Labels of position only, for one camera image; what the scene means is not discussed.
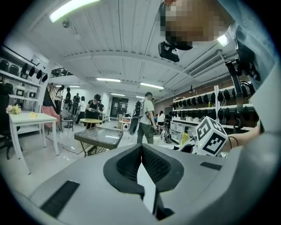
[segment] yellow object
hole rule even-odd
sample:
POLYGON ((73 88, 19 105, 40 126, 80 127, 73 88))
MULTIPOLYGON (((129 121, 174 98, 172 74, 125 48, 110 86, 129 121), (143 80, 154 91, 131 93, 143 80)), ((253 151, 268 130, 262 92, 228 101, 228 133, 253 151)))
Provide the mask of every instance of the yellow object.
POLYGON ((183 137, 182 137, 182 139, 181 139, 181 141, 180 141, 180 146, 183 146, 184 143, 185 143, 189 138, 190 138, 190 137, 188 136, 187 133, 183 133, 183 137))
POLYGON ((31 112, 31 113, 30 113, 30 116, 35 118, 35 117, 37 117, 37 116, 38 116, 38 114, 37 114, 37 113, 35 113, 35 112, 31 112))

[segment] sleeve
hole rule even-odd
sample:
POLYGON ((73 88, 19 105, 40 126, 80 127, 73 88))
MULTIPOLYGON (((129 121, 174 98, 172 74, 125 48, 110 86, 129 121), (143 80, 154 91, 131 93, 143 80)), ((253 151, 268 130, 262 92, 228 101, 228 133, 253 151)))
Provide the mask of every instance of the sleeve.
POLYGON ((153 107, 153 104, 152 104, 151 101, 148 101, 148 102, 147 102, 147 107, 148 107, 147 112, 154 111, 154 107, 153 107))

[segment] small round table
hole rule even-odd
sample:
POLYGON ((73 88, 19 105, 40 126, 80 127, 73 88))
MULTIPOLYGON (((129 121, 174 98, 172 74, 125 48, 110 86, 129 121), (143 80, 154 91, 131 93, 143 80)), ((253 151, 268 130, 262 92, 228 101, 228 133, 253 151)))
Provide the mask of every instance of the small round table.
POLYGON ((87 119, 87 118, 81 119, 80 121, 83 123, 90 123, 91 124, 90 127, 92 127, 93 123, 102 123, 102 120, 87 119))

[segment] floor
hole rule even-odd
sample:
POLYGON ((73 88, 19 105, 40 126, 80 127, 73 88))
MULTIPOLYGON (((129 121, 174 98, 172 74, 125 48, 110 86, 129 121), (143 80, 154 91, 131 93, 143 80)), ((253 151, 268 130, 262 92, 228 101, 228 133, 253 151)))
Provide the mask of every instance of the floor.
MULTIPOLYGON (((103 123, 101 126, 105 128, 113 128, 115 125, 116 121, 112 121, 103 123)), ((73 131, 72 129, 64 129, 63 133, 59 132, 57 129, 59 156, 56 156, 54 151, 51 131, 49 135, 47 135, 47 130, 45 132, 47 137, 46 148, 43 147, 42 136, 38 132, 19 136, 20 145, 24 150, 23 155, 31 171, 30 175, 23 170, 22 163, 17 159, 13 148, 10 149, 10 160, 6 159, 6 149, 2 149, 0 151, 0 169, 10 188, 15 189, 28 197, 44 181, 76 160, 83 159, 84 153, 82 152, 82 147, 80 142, 74 139, 74 134, 83 131, 84 129, 85 128, 82 125, 75 125, 73 131)), ((158 137, 156 139, 156 144, 167 145, 159 140, 158 137)), ((128 135, 127 132, 124 132, 119 147, 136 142, 136 135, 132 137, 128 135)))

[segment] black camera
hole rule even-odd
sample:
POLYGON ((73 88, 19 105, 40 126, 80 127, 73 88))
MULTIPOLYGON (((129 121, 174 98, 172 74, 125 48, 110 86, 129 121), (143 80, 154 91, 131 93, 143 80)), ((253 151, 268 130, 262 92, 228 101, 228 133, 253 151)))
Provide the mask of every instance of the black camera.
POLYGON ((179 62, 179 52, 175 47, 172 47, 170 44, 165 41, 159 43, 158 45, 159 54, 162 58, 166 58, 173 62, 179 62))

